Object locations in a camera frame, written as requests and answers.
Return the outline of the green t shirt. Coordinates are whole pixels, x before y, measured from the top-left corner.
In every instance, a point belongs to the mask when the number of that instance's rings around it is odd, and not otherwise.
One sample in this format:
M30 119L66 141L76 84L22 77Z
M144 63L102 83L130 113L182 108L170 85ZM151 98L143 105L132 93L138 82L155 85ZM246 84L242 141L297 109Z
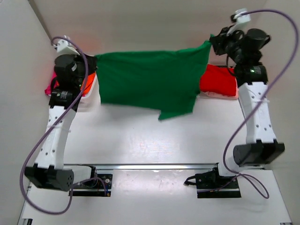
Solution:
M210 49L206 40L199 47L177 51L99 54L101 103L159 110L159 120L192 113Z

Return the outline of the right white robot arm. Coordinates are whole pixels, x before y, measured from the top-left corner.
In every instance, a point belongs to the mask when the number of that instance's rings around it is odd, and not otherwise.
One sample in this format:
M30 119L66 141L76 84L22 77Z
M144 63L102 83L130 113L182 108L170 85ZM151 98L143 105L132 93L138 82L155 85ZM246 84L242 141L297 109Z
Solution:
M246 142L233 148L231 157L223 156L217 165L218 171L210 176L210 183L220 188L242 172L245 166L268 165L285 151L285 145L278 142L273 131L268 100L263 95L268 88L268 76L260 59L260 49L271 40L270 35L260 29L233 30L224 27L210 38L216 55L226 55L235 62L231 72L237 79L238 100L246 121Z

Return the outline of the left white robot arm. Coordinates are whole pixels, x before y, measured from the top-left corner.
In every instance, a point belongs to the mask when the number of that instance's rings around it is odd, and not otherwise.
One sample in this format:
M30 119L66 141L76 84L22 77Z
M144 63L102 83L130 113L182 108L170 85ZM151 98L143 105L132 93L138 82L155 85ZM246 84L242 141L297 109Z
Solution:
M98 182L94 168L88 165L65 169L63 158L71 123L76 115L85 77L95 74L97 58L64 54L54 61L54 77L50 84L49 119L53 130L39 149L33 166L24 175L37 188L69 191L74 183L92 187Z

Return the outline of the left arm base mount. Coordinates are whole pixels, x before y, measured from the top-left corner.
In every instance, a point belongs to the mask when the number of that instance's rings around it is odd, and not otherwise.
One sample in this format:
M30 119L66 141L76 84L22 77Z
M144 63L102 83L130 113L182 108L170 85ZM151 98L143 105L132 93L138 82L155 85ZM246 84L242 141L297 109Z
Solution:
M113 186L113 171L101 170L95 165L85 165L91 168L91 176L99 177L100 180L90 180L74 184L73 197L111 197Z

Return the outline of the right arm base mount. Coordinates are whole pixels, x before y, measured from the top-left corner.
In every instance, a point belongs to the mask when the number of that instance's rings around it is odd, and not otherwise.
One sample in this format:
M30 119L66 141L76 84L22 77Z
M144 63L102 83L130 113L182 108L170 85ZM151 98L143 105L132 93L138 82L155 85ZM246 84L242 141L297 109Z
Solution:
M196 173L188 177L183 184L196 186L198 199L241 198L236 176L221 176L217 167L207 172Z

